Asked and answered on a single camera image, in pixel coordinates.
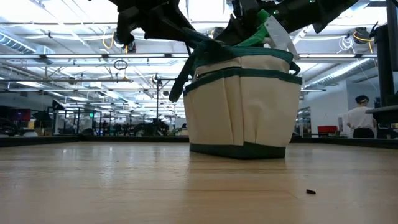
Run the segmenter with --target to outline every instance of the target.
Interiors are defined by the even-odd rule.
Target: wooden surface
[[[0,219],[396,224],[398,151],[297,144],[285,160],[237,161],[190,153],[188,144],[2,148]]]

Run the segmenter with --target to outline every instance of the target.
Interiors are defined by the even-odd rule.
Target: cream canvas bag
[[[183,95],[190,150],[237,159],[283,158],[302,79],[289,52],[204,41],[187,60],[170,99]]]

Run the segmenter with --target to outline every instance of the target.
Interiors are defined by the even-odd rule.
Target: black cap
[[[358,96],[357,98],[355,98],[356,103],[365,103],[366,101],[369,101],[369,98],[365,95],[362,96]]]

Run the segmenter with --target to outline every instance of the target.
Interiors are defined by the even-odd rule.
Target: white shirt
[[[366,106],[359,106],[348,112],[348,122],[351,128],[370,128],[373,129],[373,114],[367,114],[367,110],[373,108],[368,108]]]

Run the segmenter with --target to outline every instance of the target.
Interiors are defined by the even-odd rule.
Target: black robot arm mount
[[[146,39],[177,40],[195,47],[206,39],[198,34],[187,35],[186,29],[195,30],[178,8],[180,0],[110,0],[118,6],[117,38],[123,44],[134,41],[131,32],[140,27]],[[236,45],[252,36],[257,27],[257,13],[264,9],[273,15],[287,32],[313,25],[321,32],[358,0],[233,0],[234,13],[226,29],[215,39],[226,45]]]

